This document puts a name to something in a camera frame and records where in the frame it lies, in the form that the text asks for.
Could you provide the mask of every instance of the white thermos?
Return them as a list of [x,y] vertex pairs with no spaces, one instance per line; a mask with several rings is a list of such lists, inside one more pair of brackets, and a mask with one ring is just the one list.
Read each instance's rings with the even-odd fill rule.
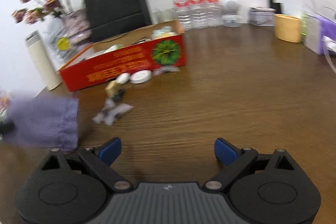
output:
[[29,55],[47,85],[47,89],[53,90],[58,87],[62,83],[61,77],[55,72],[39,33],[35,31],[29,35],[26,43]]

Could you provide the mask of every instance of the yellow container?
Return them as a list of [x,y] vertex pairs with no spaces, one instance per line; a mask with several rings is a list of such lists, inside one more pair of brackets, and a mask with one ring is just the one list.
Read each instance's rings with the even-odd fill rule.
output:
[[274,15],[274,35],[287,42],[300,43],[301,20],[287,15]]

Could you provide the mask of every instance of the white bottle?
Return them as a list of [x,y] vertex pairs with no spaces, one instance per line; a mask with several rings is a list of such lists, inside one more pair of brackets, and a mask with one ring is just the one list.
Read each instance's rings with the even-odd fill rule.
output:
[[37,31],[33,32],[26,38],[28,52],[35,63],[37,70],[40,72],[48,90],[58,87],[62,81],[60,76],[55,72],[50,62],[47,51],[43,45],[40,35]]
[[219,0],[204,0],[208,14],[208,26],[216,27],[222,25],[222,8]]
[[184,30],[190,30],[192,26],[189,10],[189,0],[174,0],[174,8],[178,21],[182,25]]
[[204,0],[189,0],[193,28],[207,27],[207,14]]

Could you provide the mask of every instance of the black paper bag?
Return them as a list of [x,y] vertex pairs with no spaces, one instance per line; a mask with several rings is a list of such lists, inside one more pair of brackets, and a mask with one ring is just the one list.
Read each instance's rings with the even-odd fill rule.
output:
[[146,0],[84,0],[95,42],[152,24]]

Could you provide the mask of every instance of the bottle cap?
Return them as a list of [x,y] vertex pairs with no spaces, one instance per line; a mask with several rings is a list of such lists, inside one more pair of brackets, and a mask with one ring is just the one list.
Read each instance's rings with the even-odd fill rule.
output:
[[116,78],[116,82],[119,84],[119,85],[123,85],[123,84],[126,84],[129,80],[129,77],[130,77],[130,74],[128,72],[126,73],[122,73],[120,74],[117,78]]
[[131,75],[130,81],[132,84],[141,84],[149,81],[152,78],[150,70],[141,70]]

